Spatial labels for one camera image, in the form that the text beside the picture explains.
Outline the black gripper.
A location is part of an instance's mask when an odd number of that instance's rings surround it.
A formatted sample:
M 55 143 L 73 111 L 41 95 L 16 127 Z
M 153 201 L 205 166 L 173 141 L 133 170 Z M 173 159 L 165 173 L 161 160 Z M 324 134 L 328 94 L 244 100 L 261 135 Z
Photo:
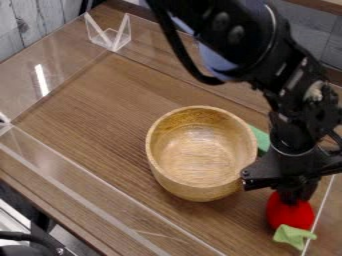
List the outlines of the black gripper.
M 285 204 L 309 201 L 324 176 L 342 172 L 341 111 L 314 111 L 296 119 L 270 113 L 270 147 L 241 171 L 246 191 L 270 187 Z

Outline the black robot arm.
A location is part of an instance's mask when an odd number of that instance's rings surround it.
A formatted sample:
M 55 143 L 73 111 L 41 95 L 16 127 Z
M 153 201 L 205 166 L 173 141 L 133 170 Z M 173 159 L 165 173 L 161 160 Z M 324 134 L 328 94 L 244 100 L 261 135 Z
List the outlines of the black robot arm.
M 242 172 L 248 190 L 308 201 L 342 172 L 342 103 L 320 61 L 265 0 L 146 0 L 183 67 L 210 86 L 248 82 L 270 104 L 270 149 Z

